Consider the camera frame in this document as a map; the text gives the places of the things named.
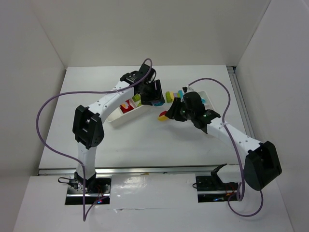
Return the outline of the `teal frog lego brick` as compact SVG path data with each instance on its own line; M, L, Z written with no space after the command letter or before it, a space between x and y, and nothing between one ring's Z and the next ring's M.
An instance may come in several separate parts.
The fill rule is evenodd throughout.
M165 101L154 101L152 102L152 105L154 107L162 106L165 103Z

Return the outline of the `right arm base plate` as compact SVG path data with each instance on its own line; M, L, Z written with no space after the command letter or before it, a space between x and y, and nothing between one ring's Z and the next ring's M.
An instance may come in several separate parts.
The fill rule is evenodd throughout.
M196 182L192 187L197 190L199 203L237 201L237 182L224 183L218 176L218 172L227 164L222 164L213 169L208 175L196 176Z

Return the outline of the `yellow lego plate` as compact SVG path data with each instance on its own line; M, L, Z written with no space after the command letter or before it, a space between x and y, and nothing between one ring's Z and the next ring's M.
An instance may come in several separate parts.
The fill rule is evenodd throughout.
M169 119L169 118L166 117L165 115L161 115L161 116L158 117L158 120L159 120L159 121L166 121L166 120L168 120L168 119Z

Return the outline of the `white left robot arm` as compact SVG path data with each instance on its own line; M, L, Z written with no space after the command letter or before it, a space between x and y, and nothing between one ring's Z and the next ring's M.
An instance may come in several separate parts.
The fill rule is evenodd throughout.
M141 104L153 106L163 100L160 80L155 80L156 70L142 64L137 71L124 74L111 93L87 107L78 106L73 120L73 134L78 143L78 164L74 178L87 190L96 179L95 157L97 146L104 138L103 123L121 104L136 94Z

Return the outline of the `long green lego brick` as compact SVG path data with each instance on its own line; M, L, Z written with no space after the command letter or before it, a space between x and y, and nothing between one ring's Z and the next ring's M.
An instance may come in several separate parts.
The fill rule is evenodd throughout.
M167 103L172 103L173 102L173 94L170 91L167 91L165 96L166 96L166 102Z

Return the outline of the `green square lego brick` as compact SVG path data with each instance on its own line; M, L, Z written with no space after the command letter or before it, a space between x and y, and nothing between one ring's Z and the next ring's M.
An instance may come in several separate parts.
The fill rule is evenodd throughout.
M132 97L133 102L139 102L141 100L140 94L135 94Z

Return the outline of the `flower printed lego brick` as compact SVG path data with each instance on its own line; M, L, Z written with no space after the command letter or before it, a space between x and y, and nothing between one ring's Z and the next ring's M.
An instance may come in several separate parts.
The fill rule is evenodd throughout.
M124 108L124 109L129 109L130 104L128 102L125 102L125 103L121 104L121 107Z

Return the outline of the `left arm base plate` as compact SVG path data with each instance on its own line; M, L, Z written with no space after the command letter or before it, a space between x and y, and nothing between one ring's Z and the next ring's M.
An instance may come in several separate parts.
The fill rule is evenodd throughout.
M63 178L68 185L65 205L83 204L83 186L75 179ZM91 205L95 201L97 204L110 204L111 177L99 177L95 180L90 189L85 190L85 204Z

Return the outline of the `red sloped lego brick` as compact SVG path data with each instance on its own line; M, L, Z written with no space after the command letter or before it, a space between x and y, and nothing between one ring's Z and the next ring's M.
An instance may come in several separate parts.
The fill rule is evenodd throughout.
M162 116L164 117L166 115L166 113L167 113L167 111L163 111L159 116L160 117L162 117Z

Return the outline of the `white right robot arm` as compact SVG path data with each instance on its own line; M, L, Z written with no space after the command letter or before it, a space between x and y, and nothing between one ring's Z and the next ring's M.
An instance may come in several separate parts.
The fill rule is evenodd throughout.
M237 149L237 165L223 164L213 170L219 183L245 181L252 189L262 190L282 173L281 164L273 143L260 142L223 121L223 117L207 109L200 95L193 91L183 98L175 98L165 116L175 121L191 121L193 125L225 145Z

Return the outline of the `red base lego brick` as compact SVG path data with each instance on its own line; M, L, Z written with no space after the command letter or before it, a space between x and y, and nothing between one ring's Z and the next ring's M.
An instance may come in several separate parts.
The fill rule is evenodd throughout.
M124 109L124 108L122 108L122 107L120 106L120 110L122 111L123 114L126 114L126 113L128 113L128 112L134 110L134 107L131 105L130 101L127 100L126 102L128 102L128 103L130 104L130 108L129 108L129 109Z

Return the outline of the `teal long lego brick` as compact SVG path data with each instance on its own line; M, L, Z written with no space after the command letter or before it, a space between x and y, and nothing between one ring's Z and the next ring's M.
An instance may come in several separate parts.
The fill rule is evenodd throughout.
M182 90L179 90L179 91L178 91L178 96L179 96L179 98L182 98L182 97L183 97L183 91L182 91Z

